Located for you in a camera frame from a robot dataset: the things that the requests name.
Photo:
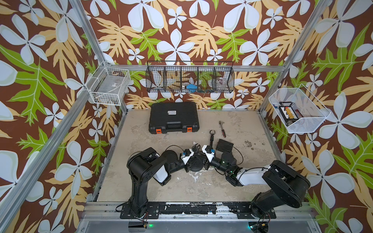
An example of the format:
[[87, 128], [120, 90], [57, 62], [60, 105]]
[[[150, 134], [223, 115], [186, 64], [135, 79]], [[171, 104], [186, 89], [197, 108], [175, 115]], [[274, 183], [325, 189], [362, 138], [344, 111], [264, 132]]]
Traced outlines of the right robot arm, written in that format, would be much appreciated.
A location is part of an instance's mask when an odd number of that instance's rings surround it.
[[302, 206], [302, 201], [310, 188], [308, 179], [280, 160], [270, 165], [255, 168], [241, 168], [230, 152], [224, 152], [221, 158], [215, 157], [210, 146], [202, 149], [207, 167], [222, 172], [233, 186], [267, 184], [270, 190], [258, 193], [249, 205], [249, 213], [255, 217], [268, 215], [274, 208], [288, 205], [292, 208]]

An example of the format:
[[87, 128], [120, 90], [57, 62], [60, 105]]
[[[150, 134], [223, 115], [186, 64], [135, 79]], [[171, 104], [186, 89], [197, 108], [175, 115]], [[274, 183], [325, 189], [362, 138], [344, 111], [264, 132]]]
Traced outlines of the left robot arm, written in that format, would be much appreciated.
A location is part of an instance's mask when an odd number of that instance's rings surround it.
[[165, 150], [159, 154], [152, 147], [132, 156], [127, 168], [132, 181], [131, 197], [121, 210], [121, 218], [141, 218], [147, 213], [148, 182], [155, 179], [161, 186], [172, 178], [171, 174], [185, 169], [188, 162], [198, 152], [197, 147], [184, 150], [180, 155], [173, 150]]

